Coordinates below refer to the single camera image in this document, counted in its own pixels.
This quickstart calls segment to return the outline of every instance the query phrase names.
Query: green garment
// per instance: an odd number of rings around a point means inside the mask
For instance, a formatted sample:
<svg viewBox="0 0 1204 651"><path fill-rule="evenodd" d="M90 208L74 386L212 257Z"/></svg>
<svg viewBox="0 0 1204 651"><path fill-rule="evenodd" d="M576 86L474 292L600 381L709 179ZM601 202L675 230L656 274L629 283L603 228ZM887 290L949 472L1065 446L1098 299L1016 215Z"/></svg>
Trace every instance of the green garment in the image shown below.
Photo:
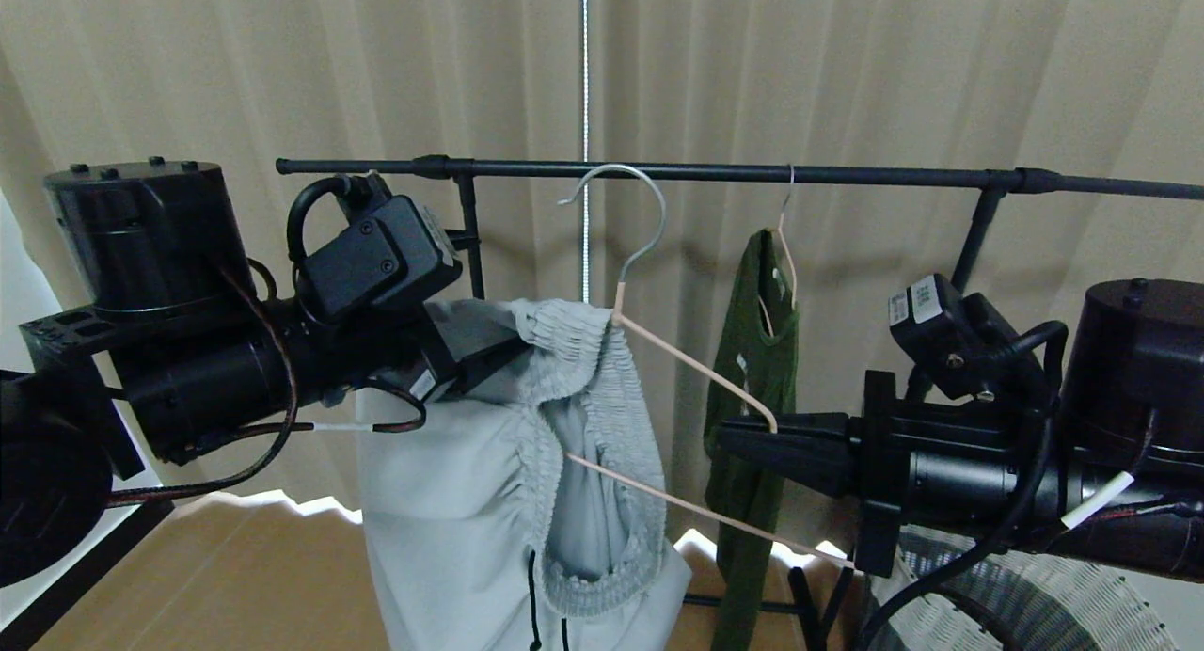
<svg viewBox="0 0 1204 651"><path fill-rule="evenodd" d="M766 330L759 295L774 335ZM743 386L774 414L795 410L798 313L792 300L787 271L778 270L773 236L769 231L756 232L749 238L736 273L715 372ZM706 424L706 449L710 455L707 505L721 515L773 532L781 502L781 478L728 455L715 444L720 420L746 415L749 410L746 403L724 386L710 385ZM719 570L727 581L727 591L719 606L713 650L748 649L761 605L769 548L769 540L726 523L719 527Z"/></svg>

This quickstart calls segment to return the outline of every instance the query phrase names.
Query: beige curtain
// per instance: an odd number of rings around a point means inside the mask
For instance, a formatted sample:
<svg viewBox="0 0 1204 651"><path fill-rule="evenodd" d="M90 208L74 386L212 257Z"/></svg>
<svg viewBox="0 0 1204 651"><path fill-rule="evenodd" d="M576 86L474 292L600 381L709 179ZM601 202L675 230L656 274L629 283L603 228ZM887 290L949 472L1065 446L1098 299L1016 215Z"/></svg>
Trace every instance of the beige curtain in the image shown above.
<svg viewBox="0 0 1204 651"><path fill-rule="evenodd" d="M284 271L284 158L580 154L580 0L0 0L0 183L55 291L82 290L39 178L70 161L223 164L250 255ZM590 0L590 153L608 161L1047 166L1204 183L1204 0ZM396 179L459 223L450 183ZM491 298L579 295L567 180L479 184ZM628 313L712 362L748 236L781 185L666 183L669 232L632 270ZM632 180L592 185L592 303L647 238ZM904 372L887 296L949 271L972 191L799 188L801 410L860 410L863 369ZM311 235L334 235L326 208ZM1010 196L972 288L1015 326L1076 320L1105 278L1204 279L1204 209ZM450 295L467 295L461 283ZM633 339L677 493L700 499L706 381ZM203 479L262 442L165 479ZM356 505L353 450L297 437L248 491ZM786 532L848 534L791 489ZM694 517L674 515L677 535Z"/></svg>

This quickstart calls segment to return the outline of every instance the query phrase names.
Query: drawstring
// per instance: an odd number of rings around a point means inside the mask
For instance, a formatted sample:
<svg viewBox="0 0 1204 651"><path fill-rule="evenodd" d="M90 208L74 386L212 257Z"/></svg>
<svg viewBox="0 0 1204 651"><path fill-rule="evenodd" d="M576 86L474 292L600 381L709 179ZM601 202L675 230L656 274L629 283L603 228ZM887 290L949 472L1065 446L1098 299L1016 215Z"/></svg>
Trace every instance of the drawstring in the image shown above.
<svg viewBox="0 0 1204 651"><path fill-rule="evenodd" d="M536 621L535 612L535 550L531 551L531 557L527 560L527 591L531 594L531 634L535 635L535 641L531 643L531 651L539 651L543 649L543 644L539 643L539 622Z"/></svg>

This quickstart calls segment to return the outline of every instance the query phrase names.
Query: wooden floor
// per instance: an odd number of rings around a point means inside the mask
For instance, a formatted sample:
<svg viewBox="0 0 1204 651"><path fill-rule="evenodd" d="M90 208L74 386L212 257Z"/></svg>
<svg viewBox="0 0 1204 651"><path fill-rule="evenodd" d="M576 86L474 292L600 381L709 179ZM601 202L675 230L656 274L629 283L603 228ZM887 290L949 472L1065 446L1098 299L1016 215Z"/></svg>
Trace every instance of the wooden floor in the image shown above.
<svg viewBox="0 0 1204 651"><path fill-rule="evenodd" d="M361 527L343 509L214 493L182 507L35 646L37 651L386 650ZM722 594L704 552L685 548L690 592ZM834 569L808 567L824 600ZM775 562L766 598L790 602ZM709 649L715 609L683 606L668 647ZM842 649L837 629L830 649ZM792 615L762 614L752 649L803 650Z"/></svg>

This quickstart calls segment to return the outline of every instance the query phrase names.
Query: clothes hanger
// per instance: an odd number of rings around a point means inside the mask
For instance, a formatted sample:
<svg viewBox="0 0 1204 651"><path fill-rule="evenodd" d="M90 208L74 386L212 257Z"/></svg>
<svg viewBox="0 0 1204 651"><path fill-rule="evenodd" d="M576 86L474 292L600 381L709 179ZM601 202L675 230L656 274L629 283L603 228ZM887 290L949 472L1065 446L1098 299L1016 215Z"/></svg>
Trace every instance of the clothes hanger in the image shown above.
<svg viewBox="0 0 1204 651"><path fill-rule="evenodd" d="M659 202L661 208L661 219L656 226L656 235L654 235L653 239L649 239L649 243L645 243L643 248L638 249L638 251L636 253L632 253L632 255L627 258L627 261L624 261L622 268L619 270L619 286L615 286L614 310L610 312L612 324L614 324L615 326L626 326L626 329L632 330L637 335L641 335L641 337L649 339L649 342L653 343L653 345L661 348L661 350L667 351L672 356L677 356L677 359L679 359L683 363L687 365L687 367L696 369L696 372L702 373L702 375L708 377L710 378L710 380L716 381L716 384L725 386L725 389L727 390L731 390L732 395L736 395L736 397L739 397L742 401L748 402L749 407L756 408L756 410L760 412L760 414L765 416L765 420L769 424L769 432L777 433L778 419L774 418L773 412L771 412L769 408L765 406L765 403L761 403L761 401L759 401L756 397L752 397L752 395L749 395L744 390L740 390L739 386L736 386L736 384L733 384L733 381L731 380L727 380L727 378L720 377L719 373L715 373L714 369L710 369L704 363L698 362L696 359L694 359L694 356L689 356L684 351L678 350L678 348L671 345L671 343L666 342L666 339L657 337L657 335L654 335L649 330L645 330L644 326L637 325L636 321L632 321L631 318L628 318L627 315L624 315L622 300L627 288L627 270L631 270L633 262L639 260L641 256L644 256L645 253L649 253L651 249L656 248L656 244L661 241L662 236L665 235L666 224L668 223L668 205L665 201L665 194L661 193L661 188L659 188L659 185L654 183L654 180L650 179L648 174L644 174L643 171L636 170L635 166L627 166L627 164L603 164L602 166L595 167L595 170L590 171L589 174L582 176L582 179L579 180L579 183L577 183L577 189L574 189L572 196L567 196L565 197L565 200L557 201L557 203L568 205L569 202L576 201L577 196L579 196L579 194L582 193L582 188L585 188L585 184L590 183L590 179L594 179L595 176L602 174L606 171L624 171L627 174L636 176L637 179L644 180L644 183L648 184L649 188L653 188L653 191L656 193L656 201Z"/></svg>
<svg viewBox="0 0 1204 651"><path fill-rule="evenodd" d="M567 196L565 197L565 200L557 201L557 203L571 205L571 202L576 201L577 196L579 196L582 188L585 188L585 184L590 183L590 179L594 179L595 176L602 174L602 172L606 171L624 171L627 174L635 176L637 179L644 180L644 183L648 184L649 188L653 188L653 191L656 194L656 201L659 202L661 209L661 218L656 227L656 235L654 235L653 239L650 239L649 243L645 243L643 248L638 249L638 251L636 253L632 253L632 255L627 258L627 261L624 261L622 268L619 270L619 285L615 286L614 291L614 310L610 312L610 321L613 321L615 326L626 326L626 329L632 330L632 332L636 332L637 335L641 335L641 337L649 339L649 342L661 348L661 350L667 351L669 355L675 356L675 359L679 359L685 365L689 365L690 368L695 368L697 369L697 372L704 373L704 375L709 377L713 381L718 381L719 385L722 385L725 386L725 389L731 390L731 392L734 392L734 395L738 395L738 397L743 398L744 402L748 402L749 406L756 408L757 412L761 412L761 415L765 416L766 420L768 420L769 432L777 433L778 419L774 418L773 412L769 412L769 408L766 408L765 403L761 403L760 401L757 401L757 398L754 398L752 395L744 392L744 390L738 389L738 386L728 381L727 378L720 377L719 373L714 373L713 369L707 368L706 365L701 365L696 359L692 359L692 356L689 356L684 354L684 351L678 350L678 348L669 345L669 343L665 342L665 339L657 338L656 335L649 332L649 330L643 329L643 326L637 325L636 321L631 320L631 318L622 315L622 300L627 285L627 270L631 268L631 266L633 265L633 262L638 260L638 258L644 256L645 253L649 253L651 249L656 248L656 244L665 235L665 227L666 224L668 223L668 205L665 201L665 194L661 191L661 188L659 188L659 185L654 183L654 180L650 179L648 174L644 174L643 171L636 170L635 166L627 166L627 164L602 164L602 166L594 167L594 170L589 171L588 174L582 176L582 179L579 180L579 183L577 183L577 189L574 189L572 196ZM584 466L590 471L597 472L600 475L606 475L614 480L619 480L619 483L628 485L632 489L637 489L638 491L643 491L644 493L650 493L651 496L655 496L661 501L671 502L674 505L685 508L686 510L702 515L703 517L707 517L709 520L720 523L727 523L728 526L740 529L743 532L749 532L750 534L756 535L757 538L763 538L766 540L780 543L786 548L793 550L795 552L811 555L814 557L826 560L840 568L850 568L850 569L855 568L852 562L849 560L843 560L840 557L831 556L827 552L824 552L815 548L802 545L799 543L795 543L780 535L773 534L773 532L767 532L765 529L754 527L752 523L742 522L739 520L726 517L724 515L720 515L719 513L714 513L712 510L702 508L701 505L695 505L692 502L683 501L679 497L671 496L671 493L666 493L659 489L651 487L650 485L639 483L639 480L633 480L631 478L621 475L619 474L619 472L608 471L607 468L603 468L598 463L594 463L592 461L582 458L580 455L569 454L566 451L565 458L579 463L579 466Z"/></svg>
<svg viewBox="0 0 1204 651"><path fill-rule="evenodd" d="M784 226L786 224L786 208L790 206L790 201L795 197L795 165L790 166L790 189L786 191L786 200L781 201L781 213L778 214L778 238L781 239L781 251L786 255L786 265L790 265L790 307L791 309L798 309L798 270L795 268L795 258L790 255L790 243L786 243L786 232ZM771 235L773 235L774 227L768 227ZM761 304L761 318L765 320L766 330L769 335L773 333L773 321L769 321L769 308L766 307L765 298L757 295L757 303Z"/></svg>

